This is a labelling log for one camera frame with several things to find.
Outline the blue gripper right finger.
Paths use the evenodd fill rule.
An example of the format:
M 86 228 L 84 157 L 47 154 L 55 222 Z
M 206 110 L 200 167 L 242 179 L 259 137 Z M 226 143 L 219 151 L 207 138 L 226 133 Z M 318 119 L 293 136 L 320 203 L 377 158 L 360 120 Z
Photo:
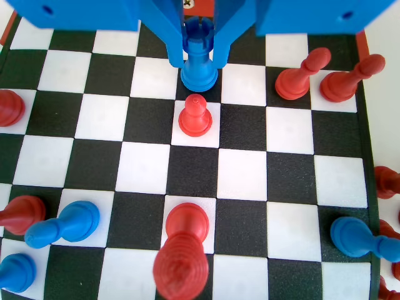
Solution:
M 356 34 L 392 1 L 215 1 L 213 64 L 223 68 L 231 44 L 251 26 L 266 34 Z

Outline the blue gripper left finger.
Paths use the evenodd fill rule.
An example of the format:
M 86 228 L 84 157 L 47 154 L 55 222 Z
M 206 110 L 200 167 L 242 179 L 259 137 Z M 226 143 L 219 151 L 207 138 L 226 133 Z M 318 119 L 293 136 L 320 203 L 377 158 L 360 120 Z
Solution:
M 182 1 L 15 0 L 17 13 L 38 28 L 71 31 L 137 31 L 145 24 L 166 45 L 169 62 L 183 59 Z

